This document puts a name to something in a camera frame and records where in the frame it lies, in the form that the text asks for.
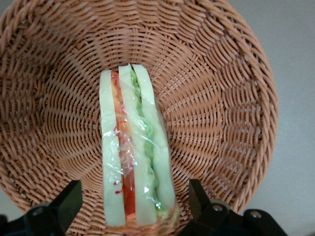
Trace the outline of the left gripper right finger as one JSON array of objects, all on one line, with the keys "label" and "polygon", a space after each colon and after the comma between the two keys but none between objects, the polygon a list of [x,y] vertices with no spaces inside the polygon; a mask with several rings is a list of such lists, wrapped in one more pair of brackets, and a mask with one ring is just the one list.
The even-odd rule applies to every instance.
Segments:
[{"label": "left gripper right finger", "polygon": [[189,207],[192,214],[180,236],[231,236],[228,226],[231,206],[221,200],[211,201],[197,179],[189,180]]}]

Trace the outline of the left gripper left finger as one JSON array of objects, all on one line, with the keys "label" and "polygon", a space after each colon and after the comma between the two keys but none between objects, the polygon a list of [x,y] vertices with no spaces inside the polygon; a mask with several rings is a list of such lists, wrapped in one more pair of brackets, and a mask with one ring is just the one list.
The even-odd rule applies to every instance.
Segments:
[{"label": "left gripper left finger", "polygon": [[71,181],[51,202],[36,205],[24,217],[28,236],[64,236],[82,207],[82,184]]}]

